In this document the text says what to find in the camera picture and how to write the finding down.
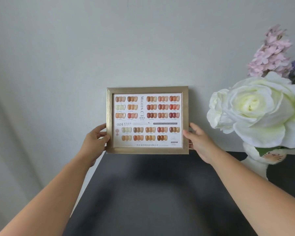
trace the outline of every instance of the picture frame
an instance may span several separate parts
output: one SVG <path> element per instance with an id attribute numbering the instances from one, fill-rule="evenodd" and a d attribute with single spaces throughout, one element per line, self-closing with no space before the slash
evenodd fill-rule
<path id="1" fill-rule="evenodd" d="M 107 153 L 189 154 L 188 86 L 107 88 Z"/>

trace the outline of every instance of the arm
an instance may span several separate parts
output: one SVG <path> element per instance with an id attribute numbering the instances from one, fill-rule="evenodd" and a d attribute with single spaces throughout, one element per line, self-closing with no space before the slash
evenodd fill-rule
<path id="1" fill-rule="evenodd" d="M 79 153 L 0 232 L 0 236 L 62 235 L 87 171 L 105 150 L 106 124 L 87 134 Z"/>
<path id="2" fill-rule="evenodd" d="M 197 125 L 184 131 L 190 147 L 211 164 L 259 236 L 295 236 L 295 198 L 221 150 Z"/>

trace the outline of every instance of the person's left hand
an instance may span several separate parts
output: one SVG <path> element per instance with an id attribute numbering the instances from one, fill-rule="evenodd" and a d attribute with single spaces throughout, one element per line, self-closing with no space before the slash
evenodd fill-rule
<path id="1" fill-rule="evenodd" d="M 84 139 L 82 147 L 78 155 L 86 159 L 90 166 L 92 167 L 96 159 L 105 151 L 105 144 L 110 139 L 110 136 L 107 135 L 105 131 L 102 131 L 106 128 L 106 123 L 95 127 L 90 133 L 88 133 Z"/>

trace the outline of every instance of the white paper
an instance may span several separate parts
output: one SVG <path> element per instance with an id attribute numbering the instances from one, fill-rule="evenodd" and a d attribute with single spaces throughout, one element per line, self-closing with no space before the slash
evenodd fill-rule
<path id="1" fill-rule="evenodd" d="M 178 101 L 170 101 L 171 96 Z M 114 110 L 113 110 L 113 147 L 182 147 L 182 106 L 181 106 L 181 93 L 170 94 L 114 94 Z M 133 97 L 137 101 L 128 101 L 128 97 Z M 157 97 L 156 101 L 147 101 L 147 97 Z M 168 101 L 159 101 L 159 97 L 165 98 Z M 148 110 L 147 105 L 157 106 L 157 109 Z M 148 114 L 157 114 L 156 118 L 148 118 Z M 143 128 L 143 132 L 135 133 L 134 128 Z M 146 128 L 155 128 L 155 132 L 146 132 Z M 135 141 L 134 138 L 143 135 L 143 140 Z M 155 136 L 155 140 L 150 141 L 150 136 Z"/>

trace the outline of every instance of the black object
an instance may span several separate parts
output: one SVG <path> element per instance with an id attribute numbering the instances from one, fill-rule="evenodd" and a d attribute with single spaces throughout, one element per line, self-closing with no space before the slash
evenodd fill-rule
<path id="1" fill-rule="evenodd" d="M 245 153 L 230 152 L 239 160 Z M 269 166 L 295 197 L 295 155 Z M 214 169 L 189 155 L 105 154 L 64 236 L 257 235 Z"/>

